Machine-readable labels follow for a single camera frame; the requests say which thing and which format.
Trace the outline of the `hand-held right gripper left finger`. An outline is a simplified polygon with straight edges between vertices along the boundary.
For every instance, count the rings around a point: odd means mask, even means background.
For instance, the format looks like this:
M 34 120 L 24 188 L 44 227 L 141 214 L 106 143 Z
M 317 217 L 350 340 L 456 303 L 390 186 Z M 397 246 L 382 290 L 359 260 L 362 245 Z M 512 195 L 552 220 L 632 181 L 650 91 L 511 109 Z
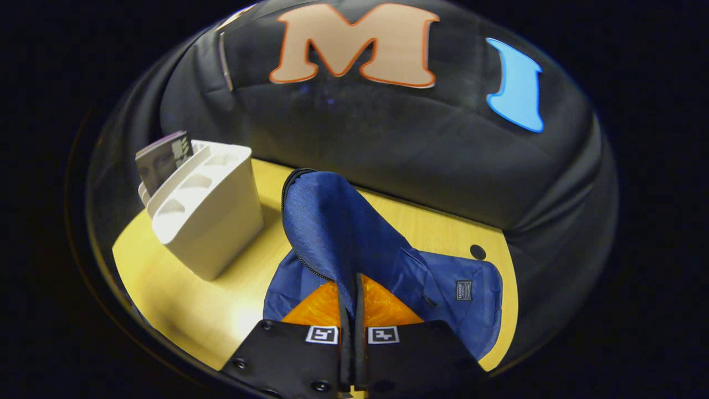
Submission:
M 220 373 L 259 399 L 341 399 L 349 392 L 350 322 L 327 282 L 285 316 L 259 320 Z

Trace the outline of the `black backdrop cloth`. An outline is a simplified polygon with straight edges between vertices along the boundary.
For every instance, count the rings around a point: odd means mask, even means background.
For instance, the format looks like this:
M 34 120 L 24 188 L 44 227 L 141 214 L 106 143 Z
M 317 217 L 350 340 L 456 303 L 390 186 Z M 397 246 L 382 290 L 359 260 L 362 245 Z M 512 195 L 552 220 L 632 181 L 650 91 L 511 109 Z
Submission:
M 375 52 L 393 56 L 372 36 L 328 70 L 325 40 L 388 2 L 439 17 L 433 86 L 365 78 Z M 590 98 L 538 47 L 446 0 L 264 0 L 168 50 L 101 129 L 87 210 L 103 256 L 138 215 L 135 152 L 177 130 L 502 230 L 520 300 L 503 364 L 570 322 L 612 247 L 617 172 Z

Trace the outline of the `blue schoolbag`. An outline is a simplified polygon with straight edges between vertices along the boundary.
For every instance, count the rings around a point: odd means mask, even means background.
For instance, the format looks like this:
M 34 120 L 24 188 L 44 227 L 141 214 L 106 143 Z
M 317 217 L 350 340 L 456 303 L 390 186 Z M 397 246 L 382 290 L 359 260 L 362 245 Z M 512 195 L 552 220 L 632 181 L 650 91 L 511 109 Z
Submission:
M 299 169 L 287 178 L 282 225 L 291 245 L 264 298 L 263 318 L 331 325 L 324 301 L 366 328 L 443 321 L 477 360 L 498 341 L 503 278 L 496 266 L 414 248 L 344 177 Z

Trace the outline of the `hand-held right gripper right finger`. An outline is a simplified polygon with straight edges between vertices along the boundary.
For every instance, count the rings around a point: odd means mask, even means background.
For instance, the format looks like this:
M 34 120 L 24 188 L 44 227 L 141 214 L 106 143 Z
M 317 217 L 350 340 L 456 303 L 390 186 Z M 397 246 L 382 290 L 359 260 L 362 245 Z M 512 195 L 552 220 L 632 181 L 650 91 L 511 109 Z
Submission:
M 366 399 L 467 399 L 488 378 L 446 321 L 422 321 L 362 274 L 357 300 L 354 384 Z

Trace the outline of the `grey cover book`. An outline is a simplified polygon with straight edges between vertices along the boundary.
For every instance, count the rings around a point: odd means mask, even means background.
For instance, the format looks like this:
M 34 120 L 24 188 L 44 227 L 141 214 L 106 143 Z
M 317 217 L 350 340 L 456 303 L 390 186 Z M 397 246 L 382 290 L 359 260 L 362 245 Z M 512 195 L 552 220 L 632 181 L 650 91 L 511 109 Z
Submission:
M 155 147 L 144 157 L 135 161 L 138 174 L 147 193 L 154 195 L 172 174 L 192 156 L 192 137 L 188 134 L 188 138 Z

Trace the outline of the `white bookshelf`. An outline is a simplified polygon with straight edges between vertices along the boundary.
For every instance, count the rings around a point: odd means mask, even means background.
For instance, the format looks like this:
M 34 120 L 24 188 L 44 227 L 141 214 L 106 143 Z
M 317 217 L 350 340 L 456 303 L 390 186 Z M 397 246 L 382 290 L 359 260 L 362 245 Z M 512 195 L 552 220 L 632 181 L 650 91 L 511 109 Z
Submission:
M 195 140 L 195 153 L 154 192 L 138 194 L 158 242 L 205 281 L 264 226 L 251 148 Z

